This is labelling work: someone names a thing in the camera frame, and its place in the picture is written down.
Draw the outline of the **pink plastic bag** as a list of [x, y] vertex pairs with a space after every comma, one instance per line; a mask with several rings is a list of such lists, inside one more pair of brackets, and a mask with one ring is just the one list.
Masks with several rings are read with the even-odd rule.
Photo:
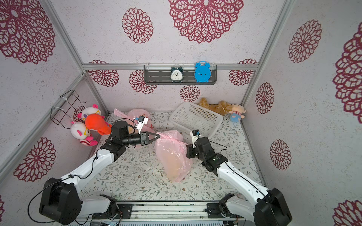
[[154, 145], [157, 159], [170, 181], [181, 182], [193, 165], [193, 160], [186, 156], [187, 144], [183, 141], [183, 135], [178, 131], [165, 131], [157, 134], [160, 136]]
[[148, 118], [148, 122], [143, 125], [141, 132], [155, 132], [151, 120], [151, 114], [144, 109], [133, 109], [126, 114], [118, 109], [114, 109], [114, 115], [119, 118], [123, 118], [130, 125], [133, 125], [133, 121], [135, 124], [138, 124], [137, 118], [139, 118], [140, 116]]

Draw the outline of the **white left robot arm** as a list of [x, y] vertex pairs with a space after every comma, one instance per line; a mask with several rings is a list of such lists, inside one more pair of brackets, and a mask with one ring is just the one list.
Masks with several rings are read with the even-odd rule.
[[68, 225], [85, 215], [115, 217], [119, 213], [115, 198], [108, 195], [80, 198], [80, 192], [99, 172], [117, 160], [127, 147], [145, 146], [160, 138], [160, 135], [152, 132], [130, 134], [129, 127], [126, 121], [116, 121], [106, 143], [92, 158], [59, 179], [50, 178], [41, 192], [39, 213], [62, 225]]

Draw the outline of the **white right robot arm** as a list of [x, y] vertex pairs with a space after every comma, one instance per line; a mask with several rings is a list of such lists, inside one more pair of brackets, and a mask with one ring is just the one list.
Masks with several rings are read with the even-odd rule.
[[202, 165], [216, 176], [224, 179], [240, 192], [245, 200], [234, 194], [219, 201], [223, 216], [241, 216], [256, 226], [287, 226], [292, 215], [286, 200], [277, 188], [267, 187], [253, 181], [239, 171], [224, 155], [216, 153], [207, 137], [192, 136], [187, 146], [187, 157], [198, 158]]

